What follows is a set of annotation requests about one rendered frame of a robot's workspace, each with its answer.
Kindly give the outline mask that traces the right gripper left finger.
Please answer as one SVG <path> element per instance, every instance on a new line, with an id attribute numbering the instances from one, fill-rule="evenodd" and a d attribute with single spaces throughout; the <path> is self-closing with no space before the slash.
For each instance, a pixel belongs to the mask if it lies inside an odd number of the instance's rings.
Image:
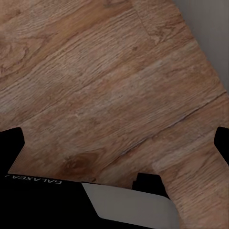
<path id="1" fill-rule="evenodd" d="M 24 145 L 21 127 L 0 132 L 0 184 Z"/>

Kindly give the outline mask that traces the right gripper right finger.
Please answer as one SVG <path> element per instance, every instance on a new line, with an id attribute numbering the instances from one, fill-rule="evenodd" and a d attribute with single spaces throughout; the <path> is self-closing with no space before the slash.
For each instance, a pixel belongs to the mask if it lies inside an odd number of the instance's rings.
<path id="1" fill-rule="evenodd" d="M 224 127 L 218 127 L 215 138 L 214 144 L 221 155 L 226 160 L 227 164 L 229 165 L 229 129 Z"/>

